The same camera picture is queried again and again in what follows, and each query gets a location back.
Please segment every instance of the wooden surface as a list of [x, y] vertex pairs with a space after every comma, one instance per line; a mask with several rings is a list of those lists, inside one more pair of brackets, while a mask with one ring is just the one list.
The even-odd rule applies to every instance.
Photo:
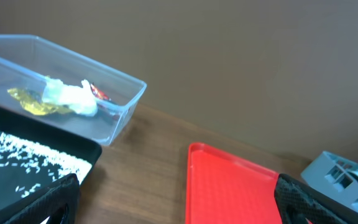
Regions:
[[296, 178], [305, 167], [139, 105], [81, 187], [76, 223], [184, 223], [187, 149], [196, 141]]

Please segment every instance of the red tray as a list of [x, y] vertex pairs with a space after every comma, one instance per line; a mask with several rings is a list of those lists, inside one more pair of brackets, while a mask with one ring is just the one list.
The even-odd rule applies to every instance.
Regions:
[[189, 147], [186, 224], [282, 223], [278, 173], [203, 143]]

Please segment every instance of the gold foil wrapper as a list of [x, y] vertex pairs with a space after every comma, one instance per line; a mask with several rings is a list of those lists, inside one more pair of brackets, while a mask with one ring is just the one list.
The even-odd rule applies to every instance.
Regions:
[[67, 114], [73, 112], [73, 110], [65, 106], [42, 103], [41, 95], [34, 91], [11, 88], [8, 89], [7, 92], [19, 101], [23, 109], [37, 116], [45, 116], [52, 113]]

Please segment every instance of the clear plastic bin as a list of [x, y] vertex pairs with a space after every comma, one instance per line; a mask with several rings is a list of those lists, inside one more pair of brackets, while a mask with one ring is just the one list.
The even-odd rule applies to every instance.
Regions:
[[[11, 88], [43, 92], [48, 78], [82, 86], [82, 80], [103, 91], [110, 101], [96, 99], [98, 112], [35, 116], [8, 92]], [[0, 106], [109, 145], [130, 120], [146, 83], [34, 35], [0, 35]]]

